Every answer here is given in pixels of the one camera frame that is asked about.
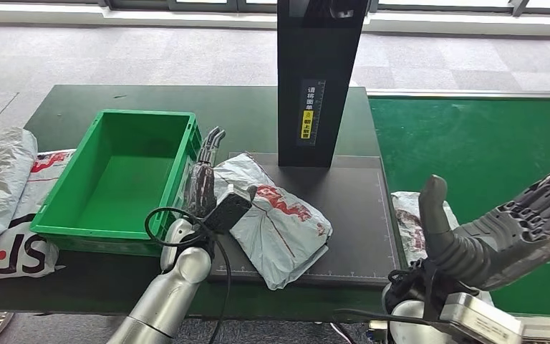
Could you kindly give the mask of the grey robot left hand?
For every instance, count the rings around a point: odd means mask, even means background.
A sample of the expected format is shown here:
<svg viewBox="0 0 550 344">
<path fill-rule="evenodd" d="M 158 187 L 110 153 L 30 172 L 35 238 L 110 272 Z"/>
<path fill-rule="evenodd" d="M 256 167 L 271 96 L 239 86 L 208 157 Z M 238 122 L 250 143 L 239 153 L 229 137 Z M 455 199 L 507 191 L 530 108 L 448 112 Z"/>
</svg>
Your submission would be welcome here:
<svg viewBox="0 0 550 344">
<path fill-rule="evenodd" d="M 213 167 L 220 142 L 225 136 L 225 130 L 216 126 L 203 139 L 186 185 L 185 209 L 198 218 L 206 217 L 216 207 Z"/>
</svg>

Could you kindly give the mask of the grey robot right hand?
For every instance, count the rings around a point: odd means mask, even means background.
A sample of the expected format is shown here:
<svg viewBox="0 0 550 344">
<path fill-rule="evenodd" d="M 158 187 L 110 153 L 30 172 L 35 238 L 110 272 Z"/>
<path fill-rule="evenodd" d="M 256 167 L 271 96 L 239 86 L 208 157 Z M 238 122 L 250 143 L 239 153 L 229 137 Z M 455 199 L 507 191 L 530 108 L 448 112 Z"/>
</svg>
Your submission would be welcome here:
<svg viewBox="0 0 550 344">
<path fill-rule="evenodd" d="M 491 291 L 550 261 L 550 173 L 456 228 L 443 209 L 447 191 L 445 179 L 431 175 L 418 199 L 426 254 L 440 272 Z"/>
</svg>

